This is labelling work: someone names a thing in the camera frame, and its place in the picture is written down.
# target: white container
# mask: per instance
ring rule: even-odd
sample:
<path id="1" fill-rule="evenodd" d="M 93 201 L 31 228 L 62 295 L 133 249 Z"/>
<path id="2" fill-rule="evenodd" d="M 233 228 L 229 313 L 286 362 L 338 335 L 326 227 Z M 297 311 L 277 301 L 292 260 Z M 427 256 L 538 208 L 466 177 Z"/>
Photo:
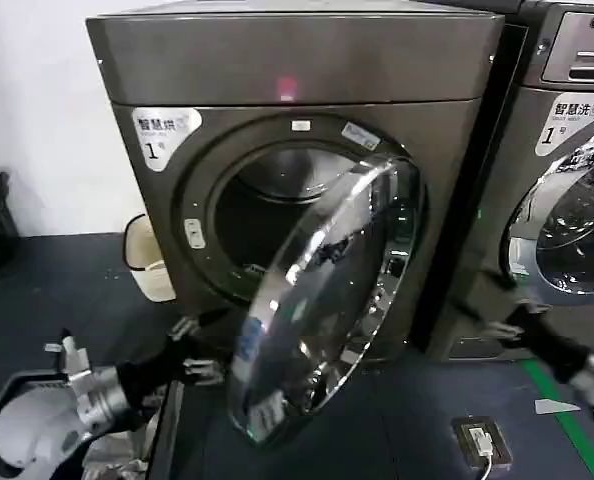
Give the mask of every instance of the white container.
<path id="1" fill-rule="evenodd" d="M 130 268 L 146 298 L 153 302 L 167 302 L 176 298 L 147 215 L 139 215 L 126 225 L 124 263 Z"/>

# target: green floor tape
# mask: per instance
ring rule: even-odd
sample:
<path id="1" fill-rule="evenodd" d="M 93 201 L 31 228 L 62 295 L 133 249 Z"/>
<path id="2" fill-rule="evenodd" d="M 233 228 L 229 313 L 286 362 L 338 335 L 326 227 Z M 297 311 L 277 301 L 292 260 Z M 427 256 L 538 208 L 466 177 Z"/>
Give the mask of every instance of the green floor tape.
<path id="1" fill-rule="evenodd" d="M 542 370 L 536 360 L 523 360 L 521 363 L 544 398 L 560 400 L 554 381 Z M 586 437 L 570 412 L 556 413 L 555 417 L 557 417 L 559 424 L 568 435 L 570 443 L 577 449 L 579 456 L 586 464 L 586 468 L 594 478 L 594 447 L 590 440 L 588 440 L 588 437 Z"/>

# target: white wall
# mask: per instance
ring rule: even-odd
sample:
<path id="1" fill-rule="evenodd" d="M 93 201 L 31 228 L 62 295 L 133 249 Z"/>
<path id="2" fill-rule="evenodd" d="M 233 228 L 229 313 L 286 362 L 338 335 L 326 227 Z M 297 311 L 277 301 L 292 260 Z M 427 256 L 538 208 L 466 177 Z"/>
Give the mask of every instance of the white wall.
<path id="1" fill-rule="evenodd" d="M 153 3 L 0 0 L 0 170 L 22 235 L 121 231 L 144 210 L 84 19 Z"/>

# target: washing machine door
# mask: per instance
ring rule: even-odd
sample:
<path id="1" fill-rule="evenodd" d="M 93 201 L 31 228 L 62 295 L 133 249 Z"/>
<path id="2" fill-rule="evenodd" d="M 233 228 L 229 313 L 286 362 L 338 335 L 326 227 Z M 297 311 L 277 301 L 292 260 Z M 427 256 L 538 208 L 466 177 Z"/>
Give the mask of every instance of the washing machine door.
<path id="1" fill-rule="evenodd" d="M 510 223 L 503 257 L 533 301 L 594 303 L 594 136 L 537 180 Z"/>
<path id="2" fill-rule="evenodd" d="M 322 408 L 369 348 L 419 242 L 408 158 L 357 163 L 313 203 L 267 269 L 234 355 L 232 418 L 255 443 Z"/>

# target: power outlet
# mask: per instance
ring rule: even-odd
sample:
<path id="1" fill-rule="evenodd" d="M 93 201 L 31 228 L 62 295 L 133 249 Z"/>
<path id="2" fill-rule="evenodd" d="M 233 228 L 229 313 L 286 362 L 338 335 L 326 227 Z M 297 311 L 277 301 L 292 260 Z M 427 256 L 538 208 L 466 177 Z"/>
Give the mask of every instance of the power outlet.
<path id="1" fill-rule="evenodd" d="M 459 447 L 464 453 L 466 462 L 471 467 L 482 468 L 486 465 L 486 458 L 479 455 L 477 446 L 470 434 L 471 428 L 481 428 L 484 433 L 489 433 L 493 441 L 493 465 L 508 465 L 512 457 L 508 447 L 501 436 L 497 424 L 490 417 L 460 417 L 451 422 L 453 431 L 457 436 Z"/>

